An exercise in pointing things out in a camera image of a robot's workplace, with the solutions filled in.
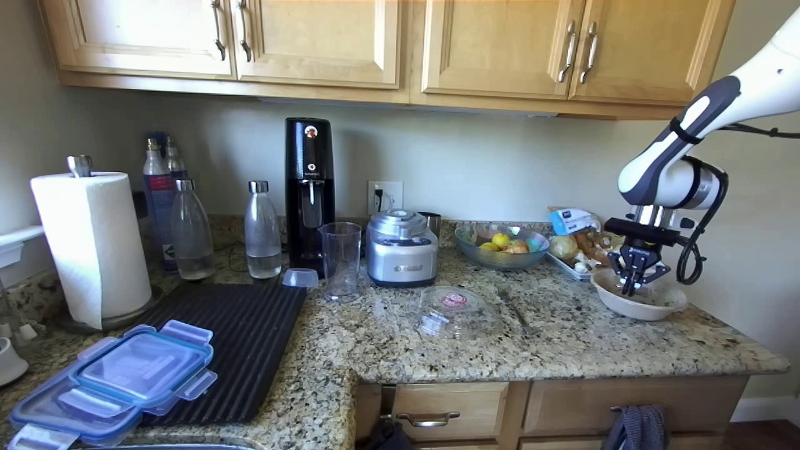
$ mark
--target paper towel roll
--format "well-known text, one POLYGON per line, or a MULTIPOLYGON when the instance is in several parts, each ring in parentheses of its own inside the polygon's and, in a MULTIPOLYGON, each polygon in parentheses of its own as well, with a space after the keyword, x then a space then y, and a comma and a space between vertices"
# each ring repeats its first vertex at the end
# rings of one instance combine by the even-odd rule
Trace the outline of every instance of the paper towel roll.
POLYGON ((124 172, 29 180, 75 322, 101 329, 149 300, 149 275, 124 172))

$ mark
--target cloth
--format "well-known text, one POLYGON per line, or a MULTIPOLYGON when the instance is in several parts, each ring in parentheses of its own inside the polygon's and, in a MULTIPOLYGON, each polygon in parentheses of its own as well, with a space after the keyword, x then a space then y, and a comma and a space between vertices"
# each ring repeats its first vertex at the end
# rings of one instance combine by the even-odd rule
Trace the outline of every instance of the cloth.
POLYGON ((603 450, 666 450, 670 433, 658 404, 628 404, 616 412, 603 450))
POLYGON ((393 418, 380 418, 368 442, 356 450, 414 450, 418 445, 401 433, 401 424, 393 418))

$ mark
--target wooden cabinet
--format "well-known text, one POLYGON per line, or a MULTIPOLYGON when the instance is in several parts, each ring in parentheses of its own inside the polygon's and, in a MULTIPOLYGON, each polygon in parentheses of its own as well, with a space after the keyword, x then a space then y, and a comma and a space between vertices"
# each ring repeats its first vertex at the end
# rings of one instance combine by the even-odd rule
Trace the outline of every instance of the wooden cabinet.
POLYGON ((238 78, 399 88, 398 0, 235 0, 238 78))
POLYGON ((674 107, 710 79, 730 13, 731 0, 426 0, 420 99, 674 107))
POLYGON ((356 440, 390 412, 421 447, 599 447, 624 404, 659 404, 674 450, 721 445, 746 378, 414 382, 356 389, 356 440))
POLYGON ((90 88, 671 117, 731 0, 39 0, 90 88))
POLYGON ((226 0, 41 0, 66 72, 231 78, 226 0))

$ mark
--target dish drying mat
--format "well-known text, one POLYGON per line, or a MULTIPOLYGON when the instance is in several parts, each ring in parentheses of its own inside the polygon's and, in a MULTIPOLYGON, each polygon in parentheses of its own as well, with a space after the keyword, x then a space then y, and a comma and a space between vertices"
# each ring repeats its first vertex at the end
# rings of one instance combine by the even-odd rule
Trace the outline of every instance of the dish drying mat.
POLYGON ((249 422, 278 373, 305 300, 303 287, 278 280, 261 284, 180 284, 138 322, 163 327, 184 320, 211 329, 216 382, 195 402, 178 402, 168 414, 144 414, 141 424, 249 422))

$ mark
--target small appliance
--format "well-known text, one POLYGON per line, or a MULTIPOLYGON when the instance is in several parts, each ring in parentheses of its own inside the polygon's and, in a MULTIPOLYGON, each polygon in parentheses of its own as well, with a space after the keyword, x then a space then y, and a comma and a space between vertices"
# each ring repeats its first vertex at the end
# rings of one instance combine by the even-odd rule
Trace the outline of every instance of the small appliance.
POLYGON ((285 120, 285 219, 289 268, 311 268, 323 277, 320 225, 333 223, 329 123, 285 120))
POLYGON ((438 269, 438 237, 414 210, 386 210, 368 225, 368 273, 375 284, 433 284, 438 269))

